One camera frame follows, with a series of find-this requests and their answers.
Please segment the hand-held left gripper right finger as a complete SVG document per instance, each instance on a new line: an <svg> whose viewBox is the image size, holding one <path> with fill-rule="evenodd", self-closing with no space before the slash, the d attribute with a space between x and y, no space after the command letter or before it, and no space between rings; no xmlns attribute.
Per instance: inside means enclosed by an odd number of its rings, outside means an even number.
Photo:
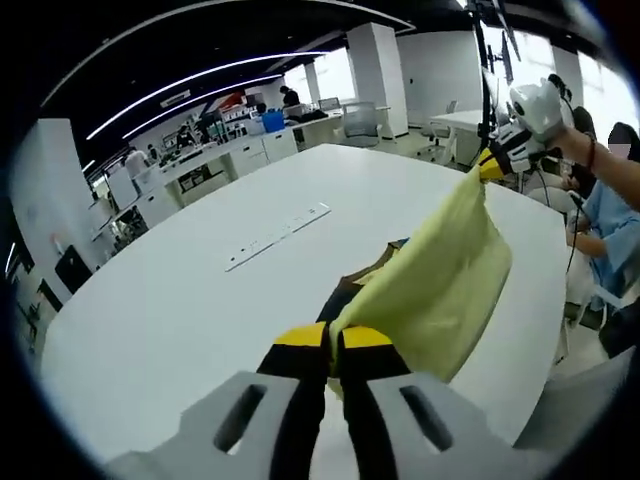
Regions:
<svg viewBox="0 0 640 480"><path fill-rule="evenodd" d="M388 337L338 336L343 411L362 479L513 479L520 456L481 410L428 373L411 371Z"/></svg>

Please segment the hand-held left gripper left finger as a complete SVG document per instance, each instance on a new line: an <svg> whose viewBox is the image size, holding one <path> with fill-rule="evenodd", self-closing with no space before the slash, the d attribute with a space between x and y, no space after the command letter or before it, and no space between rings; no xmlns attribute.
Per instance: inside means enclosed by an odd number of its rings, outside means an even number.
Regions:
<svg viewBox="0 0 640 480"><path fill-rule="evenodd" d="M110 479L307 479L329 375L327 327L279 336L256 371L240 371L187 408L176 434L106 466Z"/></svg>

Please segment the person's right hand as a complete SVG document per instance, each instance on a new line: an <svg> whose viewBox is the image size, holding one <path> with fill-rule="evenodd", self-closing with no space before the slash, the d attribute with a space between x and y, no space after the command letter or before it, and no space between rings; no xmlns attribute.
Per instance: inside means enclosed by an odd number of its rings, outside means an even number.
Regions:
<svg viewBox="0 0 640 480"><path fill-rule="evenodd" d="M595 159L595 140L573 127L562 126L546 145L559 148L568 159L590 169Z"/></svg>

